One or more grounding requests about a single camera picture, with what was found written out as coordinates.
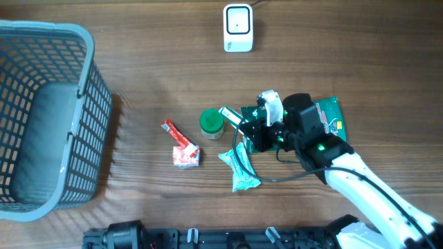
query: teal plastic wrapper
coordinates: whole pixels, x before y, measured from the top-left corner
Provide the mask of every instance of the teal plastic wrapper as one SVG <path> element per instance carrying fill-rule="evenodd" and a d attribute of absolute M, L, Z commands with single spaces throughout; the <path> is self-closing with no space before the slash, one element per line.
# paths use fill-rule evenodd
<path fill-rule="evenodd" d="M 318 117 L 325 127 L 325 132 L 332 133 L 335 136 L 339 136 L 341 139 L 347 142 L 345 121 L 343 120 L 343 116 L 341 115 L 337 96 L 332 96 L 324 100 L 314 101 L 314 104 L 317 107 Z M 240 108 L 240 111 L 243 116 L 246 116 L 255 108 L 256 107 L 242 107 Z M 265 117 L 266 110 L 258 109 L 257 112 L 249 116 L 247 120 L 250 122 Z M 246 136 L 243 136 L 243 143 L 248 153 L 259 153 L 258 150 L 254 149 L 254 144 L 252 143 L 252 141 L 249 140 Z M 275 151 L 278 148 L 279 146 L 274 146 L 268 149 L 268 151 Z"/>
<path fill-rule="evenodd" d="M 238 144 L 236 150 L 243 166 L 247 170 L 249 170 L 250 173 L 255 174 L 254 169 L 252 169 L 251 163 L 249 162 L 248 154 L 246 153 L 244 144 L 242 142 Z M 229 167 L 234 172 L 233 192 L 237 190 L 247 190 L 250 187 L 257 187 L 258 185 L 260 185 L 260 183 L 262 183 L 259 180 L 253 178 L 252 176 L 249 176 L 240 168 L 240 166 L 237 163 L 237 160 L 235 160 L 233 150 L 230 150 L 225 154 L 220 154 L 219 158 L 222 161 L 224 161 L 227 165 L 229 165 Z"/>

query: light blue wrapper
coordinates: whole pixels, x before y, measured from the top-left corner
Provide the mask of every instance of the light blue wrapper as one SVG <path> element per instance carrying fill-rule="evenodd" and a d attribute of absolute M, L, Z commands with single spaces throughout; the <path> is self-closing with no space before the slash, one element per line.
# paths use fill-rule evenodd
<path fill-rule="evenodd" d="M 240 158 L 243 166 L 250 171 L 250 173 L 255 174 L 254 169 L 252 169 L 251 163 L 248 159 L 248 154 L 246 153 L 246 149 L 244 147 L 244 144 L 241 142 L 238 144 L 237 148 L 237 154 Z M 257 187 L 260 185 L 260 182 L 258 179 L 253 178 L 252 176 L 249 176 L 247 173 L 245 173 L 242 168 L 237 163 L 237 160 L 235 160 L 234 151 L 230 150 L 226 152 L 225 154 L 220 154 L 219 158 L 224 161 L 234 172 L 233 174 L 233 192 L 237 190 L 247 190 L 250 187 Z"/>

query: wood grain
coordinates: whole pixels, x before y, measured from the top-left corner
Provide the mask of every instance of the wood grain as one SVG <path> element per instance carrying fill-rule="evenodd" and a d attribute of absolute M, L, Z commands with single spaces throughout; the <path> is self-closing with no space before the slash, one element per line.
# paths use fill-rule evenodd
<path fill-rule="evenodd" d="M 82 233 L 141 219 L 149 228 L 289 228 L 353 214 L 313 176 L 232 193 L 232 171 L 199 115 L 254 104 L 275 89 L 314 99 L 337 95 L 350 144 L 407 201 L 443 220 L 443 5 L 438 3 L 261 3 L 252 53 L 223 50 L 225 3 L 7 6 L 4 19 L 77 23 L 96 41 L 95 61 L 114 110 L 97 196 L 76 210 L 31 223 L 0 221 L 0 248 L 79 248 Z M 172 166 L 172 118 L 203 149 L 201 166 Z M 300 166 L 251 156 L 263 176 Z"/>

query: plastic jar with green lid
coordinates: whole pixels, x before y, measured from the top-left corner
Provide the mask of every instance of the plastic jar with green lid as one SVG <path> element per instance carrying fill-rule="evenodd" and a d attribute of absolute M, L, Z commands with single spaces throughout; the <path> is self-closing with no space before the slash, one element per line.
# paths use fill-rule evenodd
<path fill-rule="evenodd" d="M 203 137 L 217 139 L 224 131 L 223 115 L 215 109 L 207 109 L 200 116 L 200 129 Z"/>

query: green lid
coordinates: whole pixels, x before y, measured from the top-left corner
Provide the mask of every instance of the green lid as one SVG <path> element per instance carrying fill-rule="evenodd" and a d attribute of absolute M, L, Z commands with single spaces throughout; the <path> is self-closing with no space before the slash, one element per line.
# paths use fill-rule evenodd
<path fill-rule="evenodd" d="M 223 129 L 223 115 L 215 109 L 207 109 L 200 116 L 200 128 L 209 134 Z"/>

